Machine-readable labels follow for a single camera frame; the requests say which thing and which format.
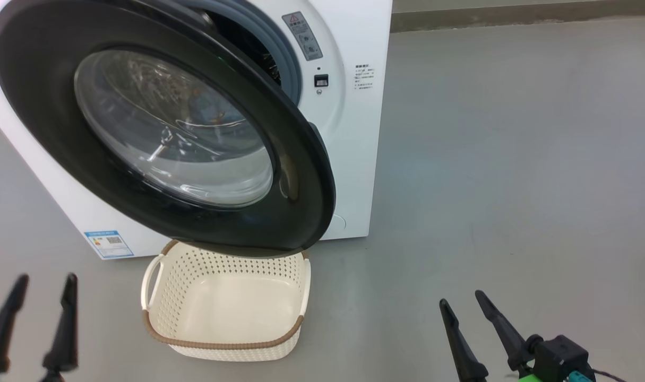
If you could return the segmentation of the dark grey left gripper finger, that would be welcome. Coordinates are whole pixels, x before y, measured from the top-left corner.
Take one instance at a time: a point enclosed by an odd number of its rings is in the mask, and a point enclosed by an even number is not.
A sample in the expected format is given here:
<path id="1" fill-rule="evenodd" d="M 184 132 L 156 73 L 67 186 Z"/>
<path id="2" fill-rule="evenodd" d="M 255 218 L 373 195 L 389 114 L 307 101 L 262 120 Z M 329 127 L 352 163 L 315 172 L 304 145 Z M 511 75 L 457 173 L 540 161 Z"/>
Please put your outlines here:
<path id="1" fill-rule="evenodd" d="M 62 312 L 57 331 L 42 363 L 48 373 L 78 368 L 78 278 L 74 273 L 67 275 L 60 304 Z"/>
<path id="2" fill-rule="evenodd" d="M 24 304 L 28 283 L 29 276 L 21 274 L 0 309 L 0 374 L 7 373 L 10 368 L 8 357 L 10 341 L 16 316 Z"/>

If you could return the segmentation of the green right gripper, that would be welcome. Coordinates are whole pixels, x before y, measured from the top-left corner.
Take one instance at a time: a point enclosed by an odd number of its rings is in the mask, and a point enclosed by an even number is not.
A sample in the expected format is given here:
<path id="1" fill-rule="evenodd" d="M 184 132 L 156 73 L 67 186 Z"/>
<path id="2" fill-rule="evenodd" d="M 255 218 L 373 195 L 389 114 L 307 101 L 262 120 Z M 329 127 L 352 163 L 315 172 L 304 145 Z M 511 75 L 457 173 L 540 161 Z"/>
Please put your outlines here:
<path id="1" fill-rule="evenodd" d="M 475 291 L 475 297 L 485 318 L 493 324 L 497 335 L 508 355 L 507 363 L 511 370 L 518 372 L 533 372 L 535 349 L 543 341 L 543 337 L 533 334 L 525 339 L 511 325 L 511 322 L 495 307 L 482 290 Z M 485 381 L 489 375 L 487 368 L 473 354 L 465 337 L 460 330 L 460 322 L 445 298 L 439 301 L 444 329 L 448 336 L 453 362 L 460 381 Z M 519 373 L 518 382 L 541 382 L 534 374 Z"/>

